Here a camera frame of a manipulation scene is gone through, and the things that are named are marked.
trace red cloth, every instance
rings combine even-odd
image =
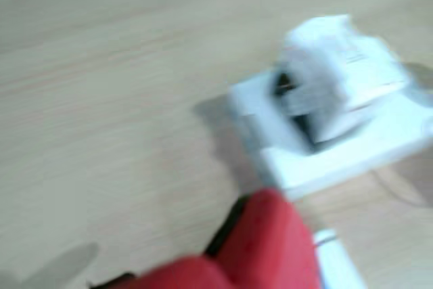
[[[206,257],[184,257],[132,281],[123,289],[235,289]]]
[[[242,288],[319,288],[310,231],[275,190],[251,197],[216,262]]]
[[[215,260],[187,257],[124,289],[318,289],[309,230],[274,190],[255,193]]]

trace small white model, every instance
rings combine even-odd
[[[304,117],[313,144],[371,120],[380,100],[409,82],[397,57],[355,30],[348,15],[313,18],[288,32],[278,66],[293,84],[279,93],[286,114]]]

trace wood grain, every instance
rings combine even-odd
[[[260,185],[221,100],[228,85],[323,14],[350,13],[431,67],[432,4],[0,0],[0,287],[83,289],[201,251],[237,195]],[[389,169],[416,165],[402,182],[429,186],[428,160],[414,159]],[[372,175],[299,205],[338,230],[370,288],[430,287],[430,210]]]

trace white base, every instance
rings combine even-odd
[[[359,133],[330,149],[309,154],[304,140],[271,96],[266,71],[232,86],[229,100],[240,135],[268,185],[295,200],[369,169],[402,159],[430,145],[433,109],[403,92],[387,97]]]

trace white object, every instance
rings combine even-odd
[[[322,289],[367,289],[334,231],[317,232],[314,242]]]
[[[316,143],[367,122],[379,99],[409,81],[397,56],[358,33],[348,15],[313,18],[288,32],[279,61],[301,88],[300,96],[288,93],[290,103],[303,110],[300,103],[309,103]]]
[[[263,181],[291,200],[404,158],[432,141],[433,109],[398,91],[378,106],[376,117],[359,134],[308,155],[297,128],[270,93],[274,81],[274,74],[264,71],[232,86],[229,101]]]

